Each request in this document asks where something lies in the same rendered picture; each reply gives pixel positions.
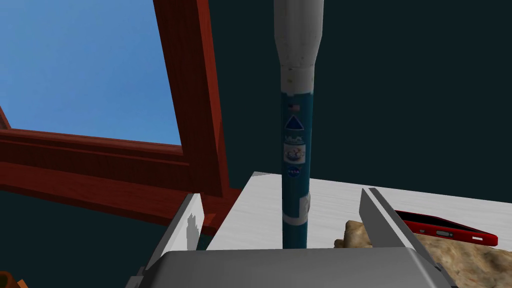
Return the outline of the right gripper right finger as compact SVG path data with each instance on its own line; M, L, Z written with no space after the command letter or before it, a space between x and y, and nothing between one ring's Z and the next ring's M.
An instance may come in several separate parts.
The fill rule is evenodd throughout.
M438 267L417 236L375 187L361 190L359 215L373 247L410 248L435 268Z

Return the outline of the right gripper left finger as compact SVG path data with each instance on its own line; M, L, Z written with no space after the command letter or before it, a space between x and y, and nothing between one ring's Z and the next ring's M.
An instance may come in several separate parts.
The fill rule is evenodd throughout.
M149 270L161 256L169 251L195 251L204 220L201 195L188 194L157 244L145 269Z

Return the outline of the white table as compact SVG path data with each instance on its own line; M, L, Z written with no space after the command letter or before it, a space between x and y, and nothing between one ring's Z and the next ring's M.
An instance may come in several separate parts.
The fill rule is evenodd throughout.
M282 192L279 174L255 172L210 242L209 250L280 249ZM332 248L347 221L360 221L363 185L312 179L307 246ZM379 187L397 210L451 220L497 235L498 248L512 251L512 204Z

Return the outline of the red smartphone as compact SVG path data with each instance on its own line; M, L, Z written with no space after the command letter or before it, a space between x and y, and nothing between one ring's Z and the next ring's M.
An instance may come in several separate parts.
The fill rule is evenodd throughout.
M413 233L489 247L498 245L496 235L476 228L433 215L401 210L396 210L396 213Z

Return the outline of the tan bread loaf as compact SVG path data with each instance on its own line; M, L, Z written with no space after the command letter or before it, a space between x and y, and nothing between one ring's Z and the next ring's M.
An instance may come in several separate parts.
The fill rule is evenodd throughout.
M512 251L413 233L400 221L400 231L414 241L421 260L445 273L457 288L512 288Z

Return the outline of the red wooden framed window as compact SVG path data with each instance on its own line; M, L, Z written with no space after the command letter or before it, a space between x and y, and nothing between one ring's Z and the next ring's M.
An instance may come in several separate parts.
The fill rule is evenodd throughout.
M211 0L0 0L0 191L214 235L231 188Z

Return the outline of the blue and white model rocket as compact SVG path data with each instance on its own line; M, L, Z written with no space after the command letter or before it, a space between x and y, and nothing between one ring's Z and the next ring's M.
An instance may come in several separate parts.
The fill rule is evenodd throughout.
M325 0L273 0L280 64L282 247L307 247L315 64Z

